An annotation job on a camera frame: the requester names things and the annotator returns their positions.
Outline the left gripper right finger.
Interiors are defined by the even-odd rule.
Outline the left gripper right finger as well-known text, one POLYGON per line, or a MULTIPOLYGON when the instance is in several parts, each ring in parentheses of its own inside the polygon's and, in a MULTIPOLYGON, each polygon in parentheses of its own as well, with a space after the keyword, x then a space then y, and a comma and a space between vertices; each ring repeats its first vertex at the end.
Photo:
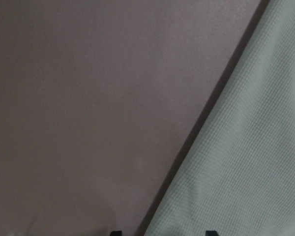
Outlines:
POLYGON ((205 232, 205 236, 218 236, 218 232, 217 231, 209 231, 209 230, 207 230, 205 232))

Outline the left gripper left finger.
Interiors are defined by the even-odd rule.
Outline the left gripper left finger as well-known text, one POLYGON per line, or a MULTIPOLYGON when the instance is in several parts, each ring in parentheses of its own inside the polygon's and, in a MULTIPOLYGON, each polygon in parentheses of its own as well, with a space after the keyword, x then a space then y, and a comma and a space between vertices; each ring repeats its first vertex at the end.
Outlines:
POLYGON ((122 231, 111 231, 110 236, 122 236, 122 231))

